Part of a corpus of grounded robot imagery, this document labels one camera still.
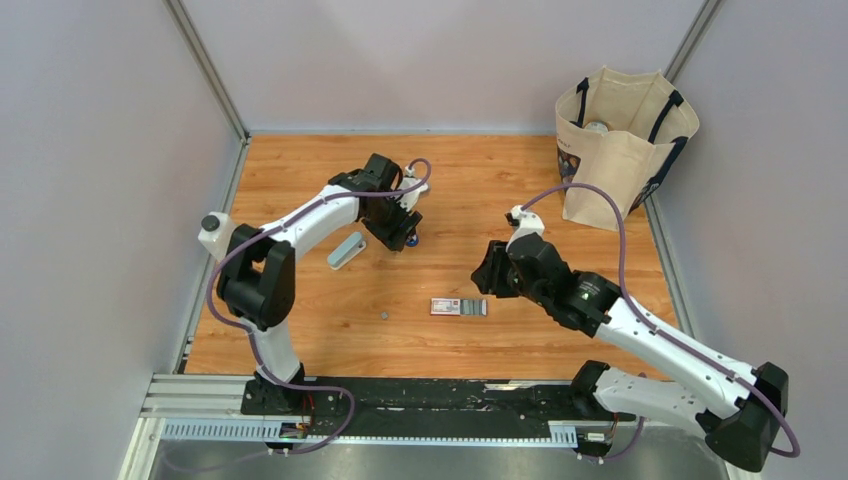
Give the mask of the red white staple box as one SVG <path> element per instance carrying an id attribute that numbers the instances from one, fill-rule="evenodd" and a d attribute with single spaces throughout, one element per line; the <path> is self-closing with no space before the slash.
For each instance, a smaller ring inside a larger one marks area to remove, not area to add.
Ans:
<path id="1" fill-rule="evenodd" d="M 480 316 L 488 313 L 485 299 L 432 298 L 430 314 L 433 316 Z"/>

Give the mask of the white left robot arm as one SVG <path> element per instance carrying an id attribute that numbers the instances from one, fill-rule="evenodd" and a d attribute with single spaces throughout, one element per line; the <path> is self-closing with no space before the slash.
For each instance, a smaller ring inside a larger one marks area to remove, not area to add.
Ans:
<path id="1" fill-rule="evenodd" d="M 270 383 L 267 401 L 279 413 L 294 414 L 307 386 L 294 351 L 287 318 L 296 298 L 298 262 L 337 230 L 360 222 L 385 248 L 403 251 L 417 235 L 422 216 L 415 206 L 429 189 L 430 172 L 417 176 L 418 158 L 401 167 L 372 154 L 364 167 L 332 177 L 315 197 L 288 215 L 261 227 L 242 224 L 229 237 L 206 291 L 210 313 L 244 331 L 256 372 Z"/>

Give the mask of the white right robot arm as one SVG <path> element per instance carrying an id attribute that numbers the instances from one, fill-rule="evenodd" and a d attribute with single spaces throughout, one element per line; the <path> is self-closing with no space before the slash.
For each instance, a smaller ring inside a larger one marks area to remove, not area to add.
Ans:
<path id="1" fill-rule="evenodd" d="M 777 451 L 788 409 L 788 375 L 777 365 L 753 367 L 704 346 L 605 277 L 571 270 L 536 233 L 490 241 L 471 280 L 484 295 L 525 298 L 558 325 L 628 351 L 667 377 L 649 380 L 588 360 L 570 392 L 579 416 L 647 417 L 702 437 L 722 460 L 749 472 L 761 472 Z"/>

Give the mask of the light blue stapler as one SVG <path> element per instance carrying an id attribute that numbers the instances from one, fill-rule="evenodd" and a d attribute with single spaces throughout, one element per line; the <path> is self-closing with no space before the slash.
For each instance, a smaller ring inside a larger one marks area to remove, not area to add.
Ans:
<path id="1" fill-rule="evenodd" d="M 365 236 L 360 231 L 355 231 L 328 255 L 327 263 L 332 270 L 340 270 L 359 255 L 366 246 Z"/>

